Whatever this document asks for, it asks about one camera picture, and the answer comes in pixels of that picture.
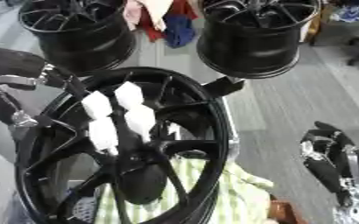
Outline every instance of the plaid cloth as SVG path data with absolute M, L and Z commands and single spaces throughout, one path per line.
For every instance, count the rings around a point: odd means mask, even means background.
M 176 157 L 171 161 L 182 185 L 189 192 L 201 175 L 205 161 Z M 270 194 L 264 189 L 273 187 L 267 179 L 245 172 L 237 164 L 227 164 L 219 179 L 219 197 L 209 224 L 264 224 L 270 206 Z M 173 207 L 178 196 L 170 181 L 162 194 L 162 200 L 154 206 L 137 206 L 127 203 L 127 212 L 133 223 L 157 217 Z M 116 202 L 109 185 L 104 187 L 95 224 L 120 223 Z

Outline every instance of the fabric pile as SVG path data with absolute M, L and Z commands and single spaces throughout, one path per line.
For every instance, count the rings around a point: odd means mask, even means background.
M 123 16 L 131 30 L 143 29 L 151 42 L 165 39 L 173 48 L 192 41 L 197 18 L 187 0 L 128 0 Z
M 205 160 L 176 157 L 171 160 L 171 163 L 185 190 L 189 193 L 203 171 Z M 268 220 L 271 200 L 267 190 L 272 187 L 273 183 L 269 180 L 253 176 L 235 163 L 226 164 L 219 179 L 219 197 L 208 224 L 271 223 Z M 178 203 L 176 195 L 174 186 L 168 181 L 162 198 L 154 209 L 150 210 L 145 206 L 127 202 L 126 208 L 130 221 L 140 223 L 161 215 Z M 120 222 L 114 201 L 111 188 L 107 185 L 101 197 L 95 224 Z

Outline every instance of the wheel rim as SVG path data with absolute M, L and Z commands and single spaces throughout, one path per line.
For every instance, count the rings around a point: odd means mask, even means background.
M 177 115 L 181 114 L 186 114 L 187 116 L 198 115 L 194 119 L 201 123 L 203 121 L 201 117 L 206 117 L 205 121 L 212 130 L 214 137 L 209 139 L 175 141 L 162 138 L 162 135 L 159 134 L 162 129 L 158 128 L 153 131 L 154 138 L 151 143 L 144 145 L 143 148 L 143 153 L 147 149 L 148 154 L 151 153 L 150 155 L 153 155 L 148 156 L 148 158 L 154 158 L 154 162 L 157 162 L 158 167 L 166 171 L 165 175 L 175 186 L 179 197 L 179 203 L 176 206 L 160 216 L 143 223 L 184 222 L 192 217 L 194 211 L 201 207 L 204 201 L 213 194 L 218 178 L 225 165 L 228 154 L 228 131 L 220 106 L 194 80 L 190 80 L 184 75 L 175 72 L 156 68 L 137 67 L 118 69 L 99 78 L 87 80 L 86 83 L 89 90 L 101 89 L 103 93 L 107 94 L 108 91 L 112 92 L 113 88 L 116 88 L 125 80 L 135 82 L 142 88 L 145 88 L 146 84 L 149 85 L 151 83 L 158 83 L 161 86 L 160 90 L 155 92 L 155 94 L 145 96 L 147 104 L 157 110 L 157 118 L 161 123 L 168 120 L 172 123 L 180 123 L 181 126 L 192 132 L 195 137 L 200 137 L 205 135 L 205 133 L 196 127 L 192 127 L 192 125 L 189 126 L 189 123 L 194 123 L 194 120 L 190 119 L 192 121 L 186 123 L 183 122 L 183 117 L 177 117 Z M 182 105 L 175 106 L 172 105 L 172 100 L 167 100 L 170 98 L 169 95 L 184 95 L 186 100 L 182 99 L 184 100 Z M 79 107 L 75 104 L 74 99 L 70 98 L 67 94 L 63 94 L 47 107 L 43 114 L 50 115 L 54 119 L 67 123 L 70 121 L 68 121 L 69 117 L 77 115 L 77 111 L 80 110 Z M 74 128 L 64 123 L 58 122 L 56 125 L 64 130 L 73 132 Z M 119 217 L 122 220 L 121 223 L 130 223 L 126 208 L 123 207 L 124 196 L 119 184 L 123 176 L 116 171 L 111 172 L 112 170 L 122 169 L 118 163 L 123 161 L 121 151 L 119 157 L 98 153 L 88 146 L 88 140 L 85 137 L 75 138 L 67 142 L 66 146 L 62 145 L 54 150 L 48 150 L 48 143 L 55 143 L 55 140 L 51 136 L 48 137 L 47 129 L 31 129 L 27 138 L 19 145 L 16 174 L 18 190 L 32 218 L 37 223 L 58 223 L 55 221 L 60 223 L 85 223 L 74 217 L 69 220 L 72 215 L 73 205 L 83 194 L 89 193 L 91 189 L 96 189 L 96 187 L 103 183 L 110 183 L 116 194 L 116 204 L 118 206 Z M 194 188 L 189 193 L 186 193 L 177 175 L 172 172 L 168 159 L 175 154 L 188 153 L 194 151 L 194 149 L 199 154 L 203 154 L 208 161 Z M 57 164 L 63 158 L 69 158 L 80 153 L 86 153 L 92 157 L 99 164 L 99 169 L 82 184 L 76 186 L 66 198 L 59 201 L 51 195 L 49 190 L 46 190 L 51 188 L 53 184 L 50 181 L 53 177 L 53 170 L 50 170 L 49 167 Z
M 32 0 L 20 10 L 20 21 L 36 32 L 72 32 L 104 23 L 121 13 L 122 1 Z
M 204 0 L 200 5 L 204 16 L 225 25 L 242 29 L 286 29 L 312 19 L 320 8 L 317 0 L 265 1 L 254 7 L 250 1 Z

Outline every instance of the robotic hand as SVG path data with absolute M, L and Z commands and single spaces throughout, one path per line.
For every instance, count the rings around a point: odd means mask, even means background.
M 80 80 L 28 52 L 0 48 L 0 85 L 34 90 L 37 85 L 62 88 L 81 100 L 88 93 Z M 14 127 L 33 127 L 49 121 L 42 117 L 30 117 L 11 95 L 0 89 L 0 121 Z
M 336 194 L 335 223 L 359 224 L 359 150 L 341 130 L 323 122 L 315 126 L 300 143 L 304 165 Z

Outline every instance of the white foam block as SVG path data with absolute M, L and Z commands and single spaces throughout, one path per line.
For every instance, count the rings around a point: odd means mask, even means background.
M 103 117 L 90 122 L 88 124 L 88 136 L 97 150 L 110 150 L 112 154 L 117 154 L 118 135 L 116 126 L 110 117 Z
M 126 81 L 114 91 L 121 107 L 131 110 L 144 102 L 143 91 L 138 85 Z
M 94 93 L 84 97 L 81 104 L 89 117 L 94 120 L 109 116 L 113 113 L 109 98 L 99 91 L 94 91 Z
M 174 134 L 175 140 L 181 140 L 181 127 L 177 123 L 172 122 L 168 127 L 168 134 Z
M 125 114 L 128 127 L 138 133 L 144 142 L 151 141 L 150 130 L 156 123 L 153 109 L 141 104 L 133 107 Z

